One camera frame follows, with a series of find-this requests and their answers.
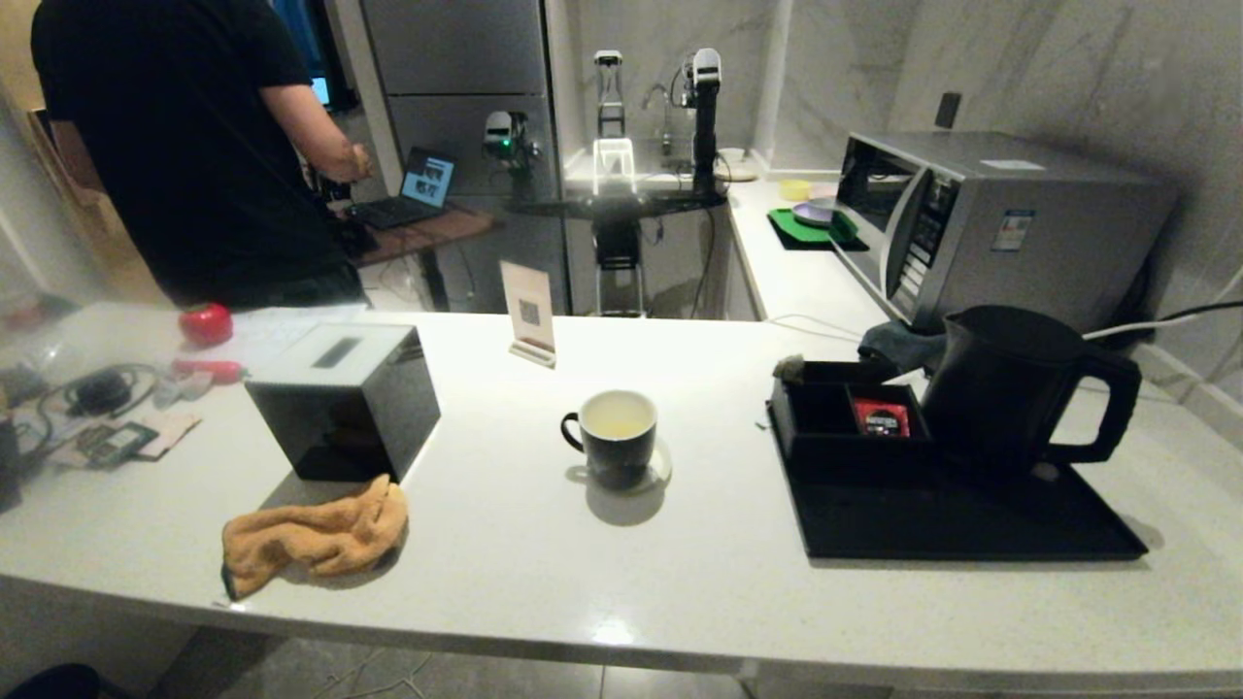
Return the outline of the brown wooden side table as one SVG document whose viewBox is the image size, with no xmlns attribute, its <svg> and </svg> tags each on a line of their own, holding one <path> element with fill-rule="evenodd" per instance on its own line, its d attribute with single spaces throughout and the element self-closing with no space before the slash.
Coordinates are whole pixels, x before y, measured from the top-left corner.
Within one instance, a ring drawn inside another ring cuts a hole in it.
<svg viewBox="0 0 1243 699">
<path fill-rule="evenodd" d="M 484 211 L 449 208 L 440 216 L 389 229 L 365 228 L 375 248 L 351 257 L 355 267 L 388 262 L 413 252 L 433 251 L 449 243 L 484 235 L 502 225 L 497 216 Z"/>
</svg>

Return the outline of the grey device green light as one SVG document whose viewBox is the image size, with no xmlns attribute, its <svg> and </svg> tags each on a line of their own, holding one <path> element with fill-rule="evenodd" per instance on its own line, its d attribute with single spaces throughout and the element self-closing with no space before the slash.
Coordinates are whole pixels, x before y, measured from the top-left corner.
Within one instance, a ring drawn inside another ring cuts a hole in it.
<svg viewBox="0 0 1243 699">
<path fill-rule="evenodd" d="M 484 154 L 507 169 L 525 169 L 542 158 L 541 147 L 528 136 L 523 112 L 501 111 L 488 114 L 484 131 Z"/>
</svg>

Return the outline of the orange terry cloth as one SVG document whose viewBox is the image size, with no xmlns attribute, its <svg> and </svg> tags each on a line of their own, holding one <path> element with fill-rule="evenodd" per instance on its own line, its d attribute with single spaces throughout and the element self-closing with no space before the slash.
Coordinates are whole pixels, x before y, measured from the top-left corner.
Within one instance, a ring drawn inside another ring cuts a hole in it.
<svg viewBox="0 0 1243 699">
<path fill-rule="evenodd" d="M 369 572 L 398 549 L 408 522 L 406 495 L 387 475 L 329 502 L 232 517 L 221 534 L 222 588 L 245 599 L 291 565 L 317 580 Z"/>
</svg>

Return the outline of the chrome faucet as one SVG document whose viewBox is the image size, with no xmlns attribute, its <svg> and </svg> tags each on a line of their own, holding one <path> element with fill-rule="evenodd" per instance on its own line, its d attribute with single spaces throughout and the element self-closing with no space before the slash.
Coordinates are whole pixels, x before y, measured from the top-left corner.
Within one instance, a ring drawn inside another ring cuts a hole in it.
<svg viewBox="0 0 1243 699">
<path fill-rule="evenodd" d="M 660 111 L 660 124 L 655 132 L 654 141 L 658 142 L 658 154 L 664 160 L 672 159 L 676 132 L 672 119 L 672 98 L 667 85 L 650 85 L 648 93 L 644 95 L 641 101 L 641 111 L 644 114 L 655 114 L 656 111 Z"/>
</svg>

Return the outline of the QR code table sign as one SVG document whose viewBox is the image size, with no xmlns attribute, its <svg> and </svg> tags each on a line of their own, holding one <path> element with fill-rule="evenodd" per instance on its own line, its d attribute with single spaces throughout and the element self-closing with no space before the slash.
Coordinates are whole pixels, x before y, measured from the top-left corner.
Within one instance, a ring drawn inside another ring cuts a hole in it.
<svg viewBox="0 0 1243 699">
<path fill-rule="evenodd" d="M 507 260 L 500 261 L 500 271 L 512 322 L 510 353 L 554 369 L 554 303 L 549 275 Z"/>
</svg>

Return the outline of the black compartment box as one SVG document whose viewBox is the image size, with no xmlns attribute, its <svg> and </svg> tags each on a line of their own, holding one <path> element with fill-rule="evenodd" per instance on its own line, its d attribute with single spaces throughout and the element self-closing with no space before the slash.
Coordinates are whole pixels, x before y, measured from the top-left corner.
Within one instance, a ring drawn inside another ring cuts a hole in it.
<svg viewBox="0 0 1243 699">
<path fill-rule="evenodd" d="M 830 468 L 914 466 L 936 455 L 935 439 L 910 386 L 895 383 L 897 371 L 883 361 L 805 361 L 804 384 L 773 377 L 768 400 L 781 455 L 805 474 Z M 885 438 L 858 432 L 854 398 L 905 404 L 911 435 Z"/>
</svg>

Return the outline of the grey refrigerator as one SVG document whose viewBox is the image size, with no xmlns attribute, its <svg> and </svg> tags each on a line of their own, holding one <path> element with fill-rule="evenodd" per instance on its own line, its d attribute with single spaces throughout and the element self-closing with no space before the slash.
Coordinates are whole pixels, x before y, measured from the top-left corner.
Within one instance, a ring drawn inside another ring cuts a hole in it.
<svg viewBox="0 0 1243 699">
<path fill-rule="evenodd" d="M 398 265 L 420 284 L 433 310 L 503 313 L 500 261 L 549 275 L 556 313 L 571 310 L 566 225 L 561 216 L 516 216 L 503 204 L 515 177 L 534 199 L 562 193 L 556 153 L 554 85 L 543 0 L 341 0 L 341 19 L 358 19 L 351 58 L 367 75 L 363 92 L 377 133 L 394 154 L 429 148 L 456 159 L 449 208 L 484 211 L 502 225 L 484 235 L 413 252 Z M 507 169 L 484 154 L 492 112 L 523 112 L 542 158 Z"/>
</svg>

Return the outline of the black mug white inside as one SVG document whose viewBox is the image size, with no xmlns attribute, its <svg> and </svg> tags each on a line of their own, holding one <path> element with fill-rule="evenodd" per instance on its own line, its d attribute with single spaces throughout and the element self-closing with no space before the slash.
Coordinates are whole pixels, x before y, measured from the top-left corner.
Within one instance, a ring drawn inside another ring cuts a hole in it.
<svg viewBox="0 0 1243 699">
<path fill-rule="evenodd" d="M 563 442 L 585 456 L 590 478 L 626 490 L 648 475 L 655 454 L 658 408 L 639 392 L 612 389 L 590 396 L 559 422 Z"/>
</svg>

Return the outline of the black tissue box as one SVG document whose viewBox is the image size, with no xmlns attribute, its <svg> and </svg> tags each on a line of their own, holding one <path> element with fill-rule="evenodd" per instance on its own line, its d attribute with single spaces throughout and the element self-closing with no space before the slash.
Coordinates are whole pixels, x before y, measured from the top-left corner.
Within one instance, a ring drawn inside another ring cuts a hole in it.
<svg viewBox="0 0 1243 699">
<path fill-rule="evenodd" d="M 401 483 L 441 415 L 410 323 L 317 323 L 244 387 L 302 481 Z"/>
</svg>

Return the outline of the silver microwave oven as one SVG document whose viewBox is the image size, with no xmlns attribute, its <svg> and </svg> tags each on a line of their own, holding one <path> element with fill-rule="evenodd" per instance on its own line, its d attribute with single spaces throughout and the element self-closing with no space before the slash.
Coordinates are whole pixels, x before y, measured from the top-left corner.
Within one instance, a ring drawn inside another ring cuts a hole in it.
<svg viewBox="0 0 1243 699">
<path fill-rule="evenodd" d="M 998 132 L 849 136 L 838 248 L 885 313 L 936 335 L 978 305 L 1101 330 L 1154 251 L 1177 192 L 1162 179 Z"/>
</svg>

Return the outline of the black computer mouse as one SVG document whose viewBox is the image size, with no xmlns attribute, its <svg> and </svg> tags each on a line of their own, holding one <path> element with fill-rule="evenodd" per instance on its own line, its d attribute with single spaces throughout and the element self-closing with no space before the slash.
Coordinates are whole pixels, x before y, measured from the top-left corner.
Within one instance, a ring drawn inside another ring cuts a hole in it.
<svg viewBox="0 0 1243 699">
<path fill-rule="evenodd" d="M 131 403 L 132 386 L 123 372 L 102 369 L 66 392 L 70 415 L 112 415 Z"/>
</svg>

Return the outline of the red toy tomato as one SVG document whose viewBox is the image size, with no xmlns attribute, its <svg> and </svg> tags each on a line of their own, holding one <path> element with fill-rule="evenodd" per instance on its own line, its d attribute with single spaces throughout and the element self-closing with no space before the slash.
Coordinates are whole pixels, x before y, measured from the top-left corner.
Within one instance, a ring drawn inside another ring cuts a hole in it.
<svg viewBox="0 0 1243 699">
<path fill-rule="evenodd" d="M 226 345 L 234 336 L 232 313 L 222 303 L 200 303 L 183 310 L 178 323 L 184 341 L 193 347 Z"/>
</svg>

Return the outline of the pink paper packet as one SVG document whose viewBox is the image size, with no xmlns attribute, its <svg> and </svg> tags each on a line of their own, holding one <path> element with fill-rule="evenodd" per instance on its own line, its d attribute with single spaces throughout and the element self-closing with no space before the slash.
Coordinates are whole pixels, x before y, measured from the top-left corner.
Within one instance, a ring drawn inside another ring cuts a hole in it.
<svg viewBox="0 0 1243 699">
<path fill-rule="evenodd" d="M 124 423 L 129 423 L 129 420 L 99 420 L 99 423 L 85 427 L 85 429 L 81 429 L 80 433 L 67 439 L 67 442 L 65 442 L 62 447 L 53 449 L 53 451 L 50 453 L 48 460 L 46 460 L 46 463 L 48 463 L 50 466 L 56 466 L 58 469 L 80 469 L 80 470 L 111 470 L 128 463 L 154 463 L 160 460 L 162 456 L 167 454 L 167 451 L 170 451 L 174 447 L 177 447 L 178 443 L 181 442 L 181 438 L 185 437 L 186 433 L 191 432 L 191 429 L 194 429 L 200 423 L 200 417 L 199 415 L 139 417 L 139 419 L 133 420 L 133 423 L 139 423 L 145 427 L 150 427 L 150 429 L 158 432 L 159 437 L 155 439 L 155 442 L 152 442 L 147 447 L 143 447 L 142 450 L 138 451 L 135 456 L 131 456 L 128 461 L 121 463 L 119 465 L 116 466 L 89 468 L 87 464 L 85 464 L 85 456 L 81 456 L 80 451 L 75 447 L 76 438 L 80 437 L 82 432 L 92 427 L 98 427 L 98 425 L 121 427 Z"/>
</svg>

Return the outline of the red tea packet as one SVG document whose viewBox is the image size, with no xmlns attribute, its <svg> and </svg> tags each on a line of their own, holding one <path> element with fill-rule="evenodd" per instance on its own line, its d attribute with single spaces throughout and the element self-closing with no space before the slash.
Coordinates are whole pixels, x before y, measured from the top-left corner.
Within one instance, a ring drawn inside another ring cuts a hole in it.
<svg viewBox="0 0 1243 699">
<path fill-rule="evenodd" d="M 911 435 L 907 407 L 889 400 L 854 398 L 854 415 L 861 435 L 909 438 Z"/>
</svg>

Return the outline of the black round floor object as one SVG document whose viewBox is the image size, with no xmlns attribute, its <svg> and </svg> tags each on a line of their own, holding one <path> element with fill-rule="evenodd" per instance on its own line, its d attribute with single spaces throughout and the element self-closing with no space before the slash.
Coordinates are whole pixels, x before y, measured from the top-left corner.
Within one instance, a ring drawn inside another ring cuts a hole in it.
<svg viewBox="0 0 1243 699">
<path fill-rule="evenodd" d="M 99 699 L 102 680 L 82 663 L 53 665 L 14 687 L 2 699 Z"/>
</svg>

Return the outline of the black serving tray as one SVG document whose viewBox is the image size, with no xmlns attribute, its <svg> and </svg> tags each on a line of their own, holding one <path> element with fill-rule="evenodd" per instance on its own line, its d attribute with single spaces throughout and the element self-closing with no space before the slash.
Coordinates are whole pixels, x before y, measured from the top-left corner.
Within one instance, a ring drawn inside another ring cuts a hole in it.
<svg viewBox="0 0 1243 699">
<path fill-rule="evenodd" d="M 1057 476 L 965 483 L 805 483 L 781 454 L 802 545 L 810 560 L 972 563 L 1135 561 L 1150 551 L 1070 466 Z"/>
</svg>

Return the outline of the dark green printed packet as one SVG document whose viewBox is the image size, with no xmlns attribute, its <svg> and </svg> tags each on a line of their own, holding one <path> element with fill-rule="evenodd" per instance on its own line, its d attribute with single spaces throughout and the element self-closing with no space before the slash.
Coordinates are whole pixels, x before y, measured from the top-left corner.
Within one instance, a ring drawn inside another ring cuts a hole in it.
<svg viewBox="0 0 1243 699">
<path fill-rule="evenodd" d="M 128 461 L 158 437 L 150 427 L 129 420 L 121 427 L 88 428 L 76 438 L 75 447 L 89 468 L 107 468 Z"/>
</svg>

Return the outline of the dark framed blue screen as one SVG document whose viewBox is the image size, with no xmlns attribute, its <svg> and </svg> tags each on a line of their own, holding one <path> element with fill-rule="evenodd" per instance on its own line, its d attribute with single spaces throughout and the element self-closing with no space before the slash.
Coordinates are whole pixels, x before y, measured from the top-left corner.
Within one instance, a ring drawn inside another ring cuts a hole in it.
<svg viewBox="0 0 1243 699">
<path fill-rule="evenodd" d="M 360 101 L 346 76 L 329 0 L 268 0 L 307 66 L 312 90 L 329 114 L 346 114 Z"/>
</svg>

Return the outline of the black laptop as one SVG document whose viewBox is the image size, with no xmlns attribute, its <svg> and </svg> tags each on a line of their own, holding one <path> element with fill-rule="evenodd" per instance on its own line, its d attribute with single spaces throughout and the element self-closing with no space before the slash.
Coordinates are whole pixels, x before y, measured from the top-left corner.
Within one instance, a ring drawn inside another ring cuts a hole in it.
<svg viewBox="0 0 1243 699">
<path fill-rule="evenodd" d="M 364 201 L 346 208 L 346 218 L 373 229 L 387 230 L 447 211 L 447 193 L 452 189 L 456 159 L 440 150 L 411 147 L 395 197 Z"/>
</svg>

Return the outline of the green mat black edge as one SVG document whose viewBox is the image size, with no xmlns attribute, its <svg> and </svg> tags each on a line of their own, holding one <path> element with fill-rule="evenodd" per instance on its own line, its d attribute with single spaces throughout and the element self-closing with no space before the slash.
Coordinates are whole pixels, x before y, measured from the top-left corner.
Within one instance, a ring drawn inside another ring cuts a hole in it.
<svg viewBox="0 0 1243 699">
<path fill-rule="evenodd" d="M 870 248 L 858 235 L 856 223 L 840 211 L 832 211 L 827 220 L 796 215 L 792 208 L 773 209 L 764 214 L 786 250 L 843 250 L 868 252 Z"/>
</svg>

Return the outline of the black electric kettle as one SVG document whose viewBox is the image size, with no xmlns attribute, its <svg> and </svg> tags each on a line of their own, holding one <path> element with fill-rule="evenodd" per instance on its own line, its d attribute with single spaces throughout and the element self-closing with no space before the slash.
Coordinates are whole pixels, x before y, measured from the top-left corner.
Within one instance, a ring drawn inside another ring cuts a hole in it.
<svg viewBox="0 0 1243 699">
<path fill-rule="evenodd" d="M 943 455 L 994 478 L 1039 463 L 1105 463 L 1139 400 L 1139 366 L 1084 340 L 1052 316 L 981 305 L 943 318 L 947 345 L 924 394 L 924 420 Z M 1054 432 L 1085 378 L 1108 386 L 1088 444 L 1057 444 Z"/>
</svg>

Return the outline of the dark grey cloth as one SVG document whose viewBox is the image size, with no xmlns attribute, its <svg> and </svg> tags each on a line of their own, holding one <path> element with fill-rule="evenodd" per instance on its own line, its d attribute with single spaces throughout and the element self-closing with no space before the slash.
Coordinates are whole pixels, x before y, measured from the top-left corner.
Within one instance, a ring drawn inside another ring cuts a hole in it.
<svg viewBox="0 0 1243 699">
<path fill-rule="evenodd" d="M 888 321 L 869 328 L 856 346 L 861 361 L 888 362 L 900 373 L 935 371 L 946 352 L 946 333 L 921 335 L 906 323 Z"/>
</svg>

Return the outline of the person in black shirt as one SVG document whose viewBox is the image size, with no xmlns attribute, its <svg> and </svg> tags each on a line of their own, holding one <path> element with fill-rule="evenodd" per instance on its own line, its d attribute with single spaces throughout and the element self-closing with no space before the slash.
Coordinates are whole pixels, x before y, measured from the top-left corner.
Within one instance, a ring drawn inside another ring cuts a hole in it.
<svg viewBox="0 0 1243 699">
<path fill-rule="evenodd" d="M 30 49 L 58 154 L 181 308 L 364 303 L 306 182 L 370 177 L 268 0 L 41 0 Z"/>
</svg>

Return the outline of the black round pedestal table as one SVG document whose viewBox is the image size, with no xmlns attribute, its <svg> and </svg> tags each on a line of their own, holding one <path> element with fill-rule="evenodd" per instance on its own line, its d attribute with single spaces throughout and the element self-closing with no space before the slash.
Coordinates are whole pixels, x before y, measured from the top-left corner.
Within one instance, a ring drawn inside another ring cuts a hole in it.
<svg viewBox="0 0 1243 699">
<path fill-rule="evenodd" d="M 579 199 L 534 199 L 511 197 L 503 204 L 516 216 L 564 216 L 590 221 L 595 262 L 595 313 L 608 317 L 648 316 L 648 289 L 641 260 L 644 218 L 677 216 L 691 211 L 713 211 L 727 203 L 713 187 L 706 193 L 656 192 L 653 194 L 590 195 Z M 630 308 L 608 308 L 604 279 L 608 272 L 629 272 L 635 292 Z"/>
</svg>

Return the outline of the crumpled white wrapper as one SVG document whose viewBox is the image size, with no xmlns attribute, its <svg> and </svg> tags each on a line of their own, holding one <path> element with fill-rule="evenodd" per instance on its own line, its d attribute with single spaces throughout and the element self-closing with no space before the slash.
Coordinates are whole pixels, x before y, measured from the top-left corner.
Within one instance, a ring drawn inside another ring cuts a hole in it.
<svg viewBox="0 0 1243 699">
<path fill-rule="evenodd" d="M 214 377 L 208 372 L 191 372 L 190 376 L 160 376 L 152 387 L 152 403 L 157 409 L 168 409 L 178 402 L 195 402 L 203 398 L 214 386 Z"/>
</svg>

